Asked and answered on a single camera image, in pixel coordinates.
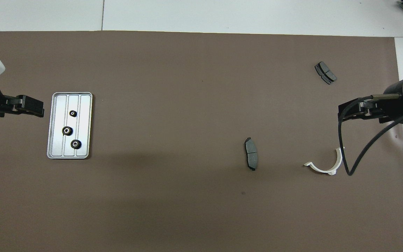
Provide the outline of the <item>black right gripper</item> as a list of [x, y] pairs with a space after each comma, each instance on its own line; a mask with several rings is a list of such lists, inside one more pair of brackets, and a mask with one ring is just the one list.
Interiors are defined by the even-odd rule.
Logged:
[[380, 124], [388, 123], [394, 119], [398, 119], [403, 116], [403, 96], [400, 93], [395, 93], [391, 99], [386, 99], [383, 101], [383, 108], [386, 115], [389, 118], [384, 117], [384, 111], [381, 110], [377, 102], [372, 99], [367, 99], [358, 104], [350, 106], [349, 110], [345, 113], [343, 120], [354, 120], [354, 119], [379, 119]]

